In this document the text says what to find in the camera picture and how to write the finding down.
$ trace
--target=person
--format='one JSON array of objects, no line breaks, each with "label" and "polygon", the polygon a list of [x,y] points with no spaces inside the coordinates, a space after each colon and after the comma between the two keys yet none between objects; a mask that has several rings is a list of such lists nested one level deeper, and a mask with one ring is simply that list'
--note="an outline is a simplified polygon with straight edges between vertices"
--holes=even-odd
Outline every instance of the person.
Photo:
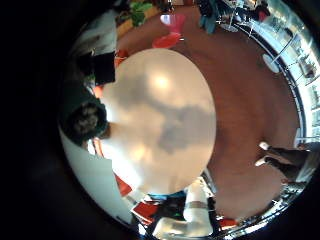
[{"label": "person", "polygon": [[[320,142],[306,143],[298,145],[297,149],[275,148],[266,142],[260,142],[259,147],[267,152],[267,155],[255,162],[255,166],[268,164],[280,172],[290,182],[307,182],[311,179],[313,172],[320,161]],[[281,163],[276,158],[268,154],[282,157],[290,164]]]},{"label": "person", "polygon": [[208,34],[212,34],[216,29],[216,22],[220,17],[216,0],[197,0],[196,4],[201,14],[199,27],[204,28]]},{"label": "person", "polygon": [[253,10],[237,7],[236,12],[239,14],[242,20],[246,21],[248,21],[249,17],[255,21],[262,22],[266,17],[271,15],[268,9],[268,3],[266,1],[261,1],[261,3]]}]

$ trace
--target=orange chair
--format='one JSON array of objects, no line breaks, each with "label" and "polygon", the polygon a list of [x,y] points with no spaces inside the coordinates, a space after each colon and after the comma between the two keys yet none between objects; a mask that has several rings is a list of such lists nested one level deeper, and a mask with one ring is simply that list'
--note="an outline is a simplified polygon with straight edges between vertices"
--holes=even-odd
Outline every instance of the orange chair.
[{"label": "orange chair", "polygon": [[139,202],[131,212],[134,213],[145,225],[151,224],[154,219],[151,217],[152,214],[157,212],[158,206]]},{"label": "orange chair", "polygon": [[114,57],[114,67],[118,67],[120,63],[122,63],[124,60],[126,60],[129,57],[129,54],[126,50],[119,49],[116,52],[116,56]]},{"label": "orange chair", "polygon": [[160,21],[168,27],[170,33],[166,36],[156,38],[152,42],[153,48],[171,48],[177,44],[181,38],[181,30],[186,20],[183,14],[164,14],[160,16]]},{"label": "orange chair", "polygon": [[219,220],[219,224],[222,230],[228,229],[228,228],[232,228],[237,226],[237,221],[231,218],[223,218],[221,220]]}]

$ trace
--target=red chair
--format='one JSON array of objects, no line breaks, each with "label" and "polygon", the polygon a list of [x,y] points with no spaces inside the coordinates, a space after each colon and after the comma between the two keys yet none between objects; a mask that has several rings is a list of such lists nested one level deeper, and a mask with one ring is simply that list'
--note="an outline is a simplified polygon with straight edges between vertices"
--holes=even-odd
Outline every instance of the red chair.
[{"label": "red chair", "polygon": [[183,14],[164,14],[160,16],[160,21],[169,29],[169,34],[156,38],[152,42],[153,48],[171,48],[177,44],[181,37],[181,30],[186,20]]},{"label": "red chair", "polygon": [[149,225],[154,221],[152,215],[158,210],[157,205],[139,202],[131,212],[134,213],[145,225]]},{"label": "red chair", "polygon": [[126,60],[128,57],[129,57],[129,54],[127,50],[119,49],[116,52],[116,56],[114,57],[114,67],[115,68],[118,67],[120,63]]}]

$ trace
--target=black background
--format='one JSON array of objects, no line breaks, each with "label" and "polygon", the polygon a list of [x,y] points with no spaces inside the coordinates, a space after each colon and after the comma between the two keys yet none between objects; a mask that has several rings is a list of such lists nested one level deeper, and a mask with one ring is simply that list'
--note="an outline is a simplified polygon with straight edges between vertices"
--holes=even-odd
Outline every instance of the black background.
[{"label": "black background", "polygon": [[[81,25],[112,2],[11,1],[10,6],[2,6],[2,31],[5,38],[13,36],[7,39],[12,39],[17,50],[7,58],[11,76],[18,74],[11,86],[18,89],[15,96],[22,96],[18,100],[18,123],[14,124],[23,126],[10,144],[14,144],[10,159],[6,159],[10,168],[3,168],[4,185],[9,186],[2,194],[7,200],[3,204],[7,214],[2,216],[8,239],[139,239],[83,192],[66,165],[56,124],[66,52]],[[319,2],[286,2],[319,40]],[[22,154],[15,151],[20,144]],[[319,239],[319,177],[317,171],[304,194],[268,227],[241,239]]]}]

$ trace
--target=round white table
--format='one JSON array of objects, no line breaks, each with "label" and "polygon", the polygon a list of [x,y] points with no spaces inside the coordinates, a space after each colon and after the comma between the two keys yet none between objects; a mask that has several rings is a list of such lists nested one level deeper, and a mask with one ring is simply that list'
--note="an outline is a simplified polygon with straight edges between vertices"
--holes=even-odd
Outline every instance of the round white table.
[{"label": "round white table", "polygon": [[171,194],[205,170],[216,113],[207,82],[185,56],[168,49],[138,52],[116,69],[101,97],[111,134],[102,151],[133,189]]}]

